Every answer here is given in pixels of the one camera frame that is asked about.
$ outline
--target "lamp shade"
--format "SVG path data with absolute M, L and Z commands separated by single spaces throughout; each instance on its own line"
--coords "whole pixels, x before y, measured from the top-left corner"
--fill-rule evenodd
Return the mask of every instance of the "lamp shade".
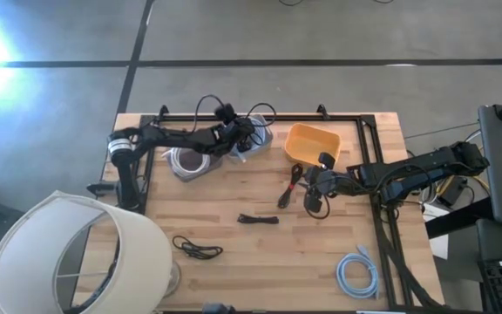
M 0 242 L 0 314 L 63 313 L 56 292 L 59 264 L 73 239 L 105 215 L 118 229 L 118 261 L 110 282 L 83 313 L 151 312 L 166 293 L 172 268 L 164 232 L 143 215 L 57 191 Z

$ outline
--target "lamp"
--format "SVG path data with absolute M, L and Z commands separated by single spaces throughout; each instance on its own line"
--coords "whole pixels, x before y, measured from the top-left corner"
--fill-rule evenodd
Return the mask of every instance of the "lamp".
M 59 264 L 73 239 L 105 215 L 119 233 L 117 264 L 82 313 L 151 312 L 166 294 L 171 272 L 179 270 L 164 232 L 143 215 L 57 191 L 25 213 L 0 242 L 0 314 L 62 314 Z

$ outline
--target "black charging cable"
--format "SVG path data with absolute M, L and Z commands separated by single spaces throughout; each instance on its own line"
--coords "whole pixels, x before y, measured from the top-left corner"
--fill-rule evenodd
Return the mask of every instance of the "black charging cable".
M 302 178 L 302 164 L 292 166 L 292 178 L 290 179 L 286 192 L 278 199 L 278 208 L 286 208 L 289 205 L 289 196 L 292 194 L 295 184 Z
M 184 242 L 182 242 L 180 246 L 175 243 L 175 239 L 178 238 L 184 240 Z M 219 246 L 204 247 L 196 245 L 182 235 L 176 235 L 172 239 L 172 243 L 176 249 L 181 249 L 187 254 L 187 256 L 201 260 L 215 258 L 224 251 L 224 249 Z
M 240 214 L 237 218 L 237 222 L 239 223 L 268 223 L 268 224 L 278 224 L 280 221 L 278 217 L 253 217 L 250 215 Z

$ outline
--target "concrete floor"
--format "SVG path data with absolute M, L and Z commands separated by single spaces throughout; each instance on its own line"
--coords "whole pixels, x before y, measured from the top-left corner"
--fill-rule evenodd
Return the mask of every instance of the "concrete floor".
M 0 0 L 0 62 L 31 67 L 0 68 L 1 203 L 26 210 L 56 189 L 87 195 L 98 180 L 128 70 L 40 62 L 130 60 L 145 4 Z M 141 60 L 502 58 L 502 0 L 305 0 L 293 8 L 156 0 L 148 22 Z M 502 65 L 139 68 L 123 105 L 186 113 L 206 93 L 240 111 L 267 101 L 279 112 L 320 103 L 398 112 L 408 148 L 420 154 L 477 126 L 419 134 L 474 123 L 478 106 L 502 104 Z M 458 298 L 465 285 L 442 279 L 447 303 L 477 306 L 473 290 Z

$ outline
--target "table leg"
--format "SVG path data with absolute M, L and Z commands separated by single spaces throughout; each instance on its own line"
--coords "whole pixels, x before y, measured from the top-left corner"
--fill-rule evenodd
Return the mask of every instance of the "table leg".
M 461 209 L 442 215 L 425 223 L 430 239 L 468 228 L 480 218 L 493 219 L 492 202 L 489 197 Z

